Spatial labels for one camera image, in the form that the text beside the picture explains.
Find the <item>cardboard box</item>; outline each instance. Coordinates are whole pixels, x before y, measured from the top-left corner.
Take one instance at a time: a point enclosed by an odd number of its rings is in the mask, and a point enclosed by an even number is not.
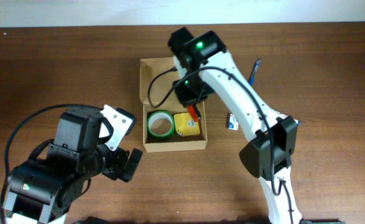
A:
[[[158,110],[165,110],[171,114],[184,113],[187,109],[184,108],[178,101],[175,93],[172,93],[169,98],[159,108],[153,108],[150,106],[147,99],[147,89],[150,82],[156,75],[173,67],[172,58],[148,58],[141,59],[140,70],[140,82],[139,82],[139,98],[141,99],[144,107],[144,147],[146,152],[166,152],[166,151],[182,151],[182,150],[195,150],[205,149],[207,145],[207,130],[206,130],[206,113],[204,102],[197,104],[197,107],[201,113],[200,135],[181,137],[177,133],[165,141],[154,139],[147,131],[147,118],[148,114]],[[172,82],[178,80],[179,75],[177,72],[170,72],[158,78],[150,90],[150,98],[154,105],[157,105],[167,94],[172,87]]]

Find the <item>brown surface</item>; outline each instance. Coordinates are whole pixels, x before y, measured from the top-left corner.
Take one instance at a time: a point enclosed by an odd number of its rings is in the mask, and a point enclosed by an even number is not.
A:
[[[139,59],[169,57],[179,26],[0,29],[0,190],[2,153],[16,124],[58,103],[117,105],[138,122],[123,139],[142,147]],[[248,74],[262,64],[254,88],[271,107],[302,122],[292,185],[305,218],[365,223],[365,23],[191,26],[214,29]],[[11,147],[11,167],[54,137],[61,110],[23,128]],[[206,104],[206,150],[144,154],[131,183],[93,179],[72,205],[67,223],[96,216],[137,222],[216,222],[266,217],[259,181],[238,152],[243,133],[225,128],[228,109]]]

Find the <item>brown table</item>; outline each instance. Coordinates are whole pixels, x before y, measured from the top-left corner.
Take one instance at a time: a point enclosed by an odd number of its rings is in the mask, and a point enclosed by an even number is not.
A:
[[[0,191],[7,138],[23,118],[46,106],[122,107],[138,122],[121,147],[143,149],[139,59],[171,56],[167,40],[179,27],[0,29]],[[261,58],[254,89],[271,107],[302,122],[292,185],[303,216],[365,223],[365,23],[189,29],[195,35],[215,30],[246,75]],[[20,131],[11,147],[11,168],[54,137],[61,113],[48,112]],[[266,218],[259,181],[238,157],[247,142],[241,130],[225,128],[226,113],[211,96],[206,150],[144,154],[128,184],[95,177],[66,223],[88,216],[175,223]]]

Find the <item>white background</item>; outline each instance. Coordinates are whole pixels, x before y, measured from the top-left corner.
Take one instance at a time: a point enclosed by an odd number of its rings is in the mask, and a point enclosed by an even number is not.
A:
[[[365,0],[0,0],[0,27],[365,21]]]

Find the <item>yellow sponge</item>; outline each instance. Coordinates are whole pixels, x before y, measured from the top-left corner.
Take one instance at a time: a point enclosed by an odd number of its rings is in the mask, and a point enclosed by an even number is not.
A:
[[[189,113],[174,115],[175,131],[180,136],[192,136],[200,134],[199,122],[195,122]]]

